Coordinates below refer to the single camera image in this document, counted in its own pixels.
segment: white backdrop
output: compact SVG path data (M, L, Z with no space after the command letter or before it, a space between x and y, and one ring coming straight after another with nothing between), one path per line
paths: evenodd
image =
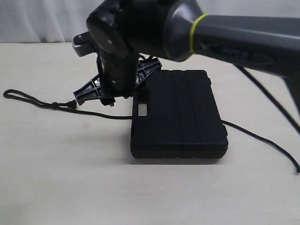
M0 0L0 42L65 42L101 0ZM300 16L300 0L198 0L218 15Z

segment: black plastic case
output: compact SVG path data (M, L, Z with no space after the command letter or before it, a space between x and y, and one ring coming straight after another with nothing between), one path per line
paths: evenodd
M135 158L221 158L227 151L222 124L204 70L160 70L134 95L131 153ZM147 116L138 105L148 105Z

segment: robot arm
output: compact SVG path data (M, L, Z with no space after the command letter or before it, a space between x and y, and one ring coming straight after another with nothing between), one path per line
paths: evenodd
M78 36L74 47L98 53L115 96L136 90L139 53L178 62L200 54L284 78L300 108L300 19L206 15L195 0L106 0L87 27L91 50Z

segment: black cord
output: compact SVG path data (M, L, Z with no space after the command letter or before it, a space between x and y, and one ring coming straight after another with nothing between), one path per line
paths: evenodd
M53 102L52 104L50 103L46 103L46 102L42 102L30 95L25 94L24 92L18 91L18 90L13 90L13 89L9 89L7 91L5 91L3 93L3 96L5 98L9 98L9 99L15 99L15 100L19 100L22 102L27 102L30 104L33 104L39 108L43 108L43 109L53 109L53 110L59 110L59 111L63 111L63 112L68 112L68 113L74 113L74 114L81 114L81 115L91 115L91 116L98 116L98 117L103 117L103 118L107 118L107 119L113 119L113 120L131 120L132 116L110 116L110 115L106 115L106 114L101 114L98 112L89 112L89 111L81 111L81 110L77 110L77 103L76 100L67 102L67 103L57 103L57 102ZM266 142L270 145L272 145L274 148L278 149L280 152L282 152L285 156L287 156L292 163L295 165L297 173L300 173L300 166L297 163L297 161L283 148L281 148L280 146L278 146L277 144L275 144L274 142L260 137L238 125L235 125L233 123L227 122L225 120L222 120L222 123L228 126L231 126L241 132L244 132L247 135L250 135L262 142Z
M277 107L277 109L284 115L284 117L290 122L290 124L295 128L295 130L300 135L300 126L294 120L294 118L288 113L288 111L274 98L274 96L255 78L253 77L245 68L236 66L246 77L248 77L263 93L264 95Z

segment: white table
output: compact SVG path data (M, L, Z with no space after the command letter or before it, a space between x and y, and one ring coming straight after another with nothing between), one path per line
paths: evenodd
M96 74L95 55L71 44L1 44L0 91L66 102ZM224 120L274 140L300 160L300 138L232 65L195 56L164 69L205 69ZM299 122L284 83L254 72ZM229 149L210 160L131 157L130 121L38 109L0 97L1 225L300 225L300 177L271 146L228 128ZM130 99L113 108L130 115Z

